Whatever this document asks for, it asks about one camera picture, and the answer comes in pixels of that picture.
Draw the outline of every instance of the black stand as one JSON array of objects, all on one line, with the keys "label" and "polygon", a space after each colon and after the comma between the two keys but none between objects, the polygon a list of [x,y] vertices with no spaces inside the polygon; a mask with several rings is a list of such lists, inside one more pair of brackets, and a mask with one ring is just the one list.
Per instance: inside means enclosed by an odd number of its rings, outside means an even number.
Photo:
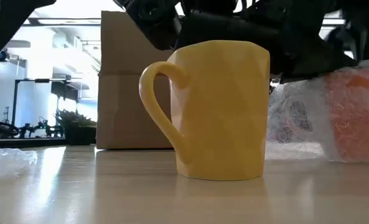
[{"label": "black stand", "polygon": [[18,94],[18,84],[20,82],[34,82],[34,83],[62,82],[64,84],[62,97],[65,100],[67,97],[67,84],[72,81],[64,79],[64,78],[25,78],[25,79],[16,80],[14,84],[14,99],[13,99],[13,104],[12,104],[12,118],[11,118],[11,124],[14,126],[16,125],[17,94]]}]

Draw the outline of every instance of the plastic wrap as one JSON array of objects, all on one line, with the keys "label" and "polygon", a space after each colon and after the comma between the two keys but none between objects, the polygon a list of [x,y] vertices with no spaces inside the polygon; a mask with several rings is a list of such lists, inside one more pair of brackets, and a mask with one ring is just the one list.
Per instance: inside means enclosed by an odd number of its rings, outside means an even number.
[{"label": "plastic wrap", "polygon": [[0,149],[0,178],[17,176],[36,163],[35,151]]},{"label": "plastic wrap", "polygon": [[369,162],[369,66],[277,86],[267,139],[267,159]]}]

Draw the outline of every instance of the cardboard box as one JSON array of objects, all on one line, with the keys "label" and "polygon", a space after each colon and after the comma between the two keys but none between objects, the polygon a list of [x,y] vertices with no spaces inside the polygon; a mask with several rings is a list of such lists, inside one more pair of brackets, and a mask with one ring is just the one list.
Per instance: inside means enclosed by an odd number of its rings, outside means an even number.
[{"label": "cardboard box", "polygon": [[[98,89],[97,148],[168,148],[170,142],[142,105],[139,78],[150,64],[167,60],[123,12],[101,13],[101,72]],[[169,80],[154,82],[158,102],[170,117]]]}]

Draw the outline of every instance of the mug handle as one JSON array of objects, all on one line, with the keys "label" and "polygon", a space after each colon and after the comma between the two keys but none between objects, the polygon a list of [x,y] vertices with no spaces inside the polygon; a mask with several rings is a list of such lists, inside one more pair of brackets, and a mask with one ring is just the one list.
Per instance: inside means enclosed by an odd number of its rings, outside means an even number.
[{"label": "mug handle", "polygon": [[188,86],[188,78],[182,68],[170,62],[156,62],[148,66],[142,73],[139,81],[141,101],[147,112],[158,125],[161,131],[173,145],[179,159],[188,164],[190,161],[189,149],[180,132],[173,126],[159,106],[154,93],[154,79],[158,73],[162,73],[172,82],[172,88],[183,89]]}]

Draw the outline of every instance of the orange object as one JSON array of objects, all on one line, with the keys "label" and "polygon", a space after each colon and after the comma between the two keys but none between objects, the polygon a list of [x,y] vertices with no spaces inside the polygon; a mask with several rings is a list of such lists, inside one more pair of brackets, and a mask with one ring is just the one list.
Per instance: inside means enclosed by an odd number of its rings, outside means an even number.
[{"label": "orange object", "polygon": [[335,72],[325,82],[339,156],[369,161],[369,68]]}]

